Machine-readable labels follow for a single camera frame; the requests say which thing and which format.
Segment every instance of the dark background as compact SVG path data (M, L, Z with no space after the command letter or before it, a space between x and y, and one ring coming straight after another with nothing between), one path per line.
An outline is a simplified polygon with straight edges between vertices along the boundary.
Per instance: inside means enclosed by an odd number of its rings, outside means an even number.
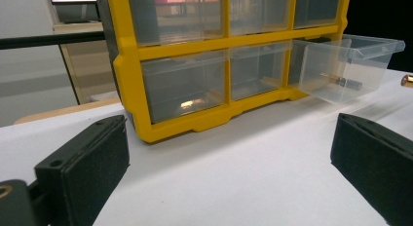
M413 72L413 3L411 0L350 0L347 34L403 40L389 69Z

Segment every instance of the wooden edge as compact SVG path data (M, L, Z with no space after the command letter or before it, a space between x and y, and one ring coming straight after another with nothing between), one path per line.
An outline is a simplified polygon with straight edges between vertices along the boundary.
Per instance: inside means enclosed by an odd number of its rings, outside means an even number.
M90 103L86 103L86 104L82 104L78 106L72 106L72 107L61 108L61 109L53 110L53 111L42 112L39 114L34 114L34 115L20 118L14 122L14 125L32 122L32 121L38 121L38 120L42 120L46 118L66 115L66 114L80 112L80 111L85 111L85 110L94 109L94 108L101 107L101 106L107 106L107 105L111 105L111 104L115 104L119 102L121 102L121 100L118 97L116 97L116 98L105 99L102 101L90 102Z

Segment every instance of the table surface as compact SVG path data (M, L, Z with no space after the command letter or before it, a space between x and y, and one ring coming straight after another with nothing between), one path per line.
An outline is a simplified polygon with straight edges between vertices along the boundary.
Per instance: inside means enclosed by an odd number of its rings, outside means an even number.
M95 225L387 225L330 164L338 113L413 139L413 90L389 70L380 89L335 105L308 96L156 144L127 122L131 166ZM0 129L0 180L33 168L120 103Z

